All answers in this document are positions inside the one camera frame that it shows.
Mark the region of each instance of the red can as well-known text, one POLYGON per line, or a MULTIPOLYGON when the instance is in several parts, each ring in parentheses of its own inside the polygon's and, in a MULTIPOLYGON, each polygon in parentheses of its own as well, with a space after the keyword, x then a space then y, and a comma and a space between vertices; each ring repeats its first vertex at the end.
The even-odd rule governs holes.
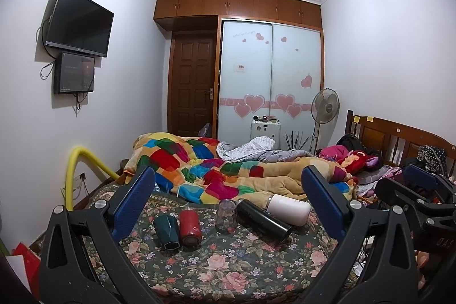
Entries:
POLYGON ((198 213, 192 208, 182 210, 179 214, 179 231, 182 245, 197 246, 201 243, 198 213))

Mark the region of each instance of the small monitor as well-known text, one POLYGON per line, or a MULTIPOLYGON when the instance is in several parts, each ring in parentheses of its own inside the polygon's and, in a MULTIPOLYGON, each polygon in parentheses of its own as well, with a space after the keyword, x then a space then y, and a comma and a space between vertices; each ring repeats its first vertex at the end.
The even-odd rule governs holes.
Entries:
POLYGON ((73 53, 60 53, 54 66, 54 94, 93 92, 95 59, 73 53))
POLYGON ((45 45, 106 57, 113 17, 91 0, 57 0, 45 45))

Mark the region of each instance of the sliding wardrobe door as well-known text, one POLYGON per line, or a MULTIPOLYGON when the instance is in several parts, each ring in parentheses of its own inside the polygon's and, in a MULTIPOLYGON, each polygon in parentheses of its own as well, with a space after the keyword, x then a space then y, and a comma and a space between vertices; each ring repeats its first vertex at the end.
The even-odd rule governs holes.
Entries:
POLYGON ((321 36, 285 25, 273 25, 273 35, 271 115, 282 124, 279 148, 288 149, 285 134, 294 131, 302 142, 311 137, 303 147, 309 150, 315 128, 311 105, 320 91, 321 36))
POLYGON ((254 115, 269 115, 272 26, 225 21, 220 65, 217 138, 237 146, 250 140, 254 115))

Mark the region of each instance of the yellow flexible hose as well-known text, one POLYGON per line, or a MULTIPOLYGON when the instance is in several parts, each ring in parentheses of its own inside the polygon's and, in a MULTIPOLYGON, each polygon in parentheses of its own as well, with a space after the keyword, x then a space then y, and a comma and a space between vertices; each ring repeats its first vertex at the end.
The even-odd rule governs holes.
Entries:
POLYGON ((79 155, 84 155, 92 163, 97 165, 102 171, 104 171, 112 179, 116 180, 119 176, 104 165, 101 160, 92 154, 89 150, 84 147, 76 147, 70 155, 67 166, 67 176, 65 178, 65 206, 68 211, 73 210, 73 178, 74 170, 76 169, 76 163, 78 161, 79 155))

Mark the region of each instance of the wall socket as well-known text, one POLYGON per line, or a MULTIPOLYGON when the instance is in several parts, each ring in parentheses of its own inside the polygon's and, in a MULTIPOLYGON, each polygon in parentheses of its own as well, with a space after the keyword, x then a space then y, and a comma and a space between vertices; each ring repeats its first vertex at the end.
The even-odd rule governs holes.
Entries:
MULTIPOLYGON (((73 178, 73 192, 80 189, 85 180, 86 180, 85 173, 81 173, 78 176, 74 177, 73 178)), ((63 199, 65 199, 65 187, 61 187, 60 192, 62 193, 63 199)))

